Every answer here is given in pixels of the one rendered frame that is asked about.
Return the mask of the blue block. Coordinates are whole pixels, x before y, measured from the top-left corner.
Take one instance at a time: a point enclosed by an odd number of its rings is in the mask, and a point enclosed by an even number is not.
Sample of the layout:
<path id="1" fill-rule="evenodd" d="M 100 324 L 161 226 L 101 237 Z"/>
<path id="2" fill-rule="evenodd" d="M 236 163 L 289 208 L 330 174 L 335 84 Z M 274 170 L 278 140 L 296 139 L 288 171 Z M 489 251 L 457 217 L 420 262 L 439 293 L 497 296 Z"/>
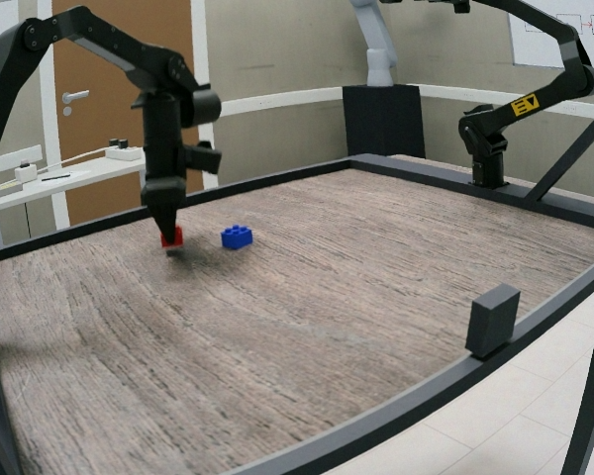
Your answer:
<path id="1" fill-rule="evenodd" d="M 240 231 L 239 231 L 240 230 Z M 226 228 L 221 233 L 222 246 L 239 249 L 253 242 L 252 231 L 247 227 L 234 225 L 233 228 Z"/>

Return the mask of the red toy brick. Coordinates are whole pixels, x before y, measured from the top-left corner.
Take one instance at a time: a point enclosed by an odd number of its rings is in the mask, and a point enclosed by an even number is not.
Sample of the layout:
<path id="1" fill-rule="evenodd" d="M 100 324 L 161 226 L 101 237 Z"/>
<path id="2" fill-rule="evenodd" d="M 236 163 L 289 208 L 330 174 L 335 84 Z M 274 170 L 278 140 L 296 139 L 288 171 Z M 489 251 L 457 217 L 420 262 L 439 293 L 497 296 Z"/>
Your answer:
<path id="1" fill-rule="evenodd" d="M 160 239 L 161 239 L 161 246 L 183 244 L 181 226 L 179 226 L 179 224 L 176 224 L 174 242 L 167 242 L 161 231 L 160 231 Z"/>

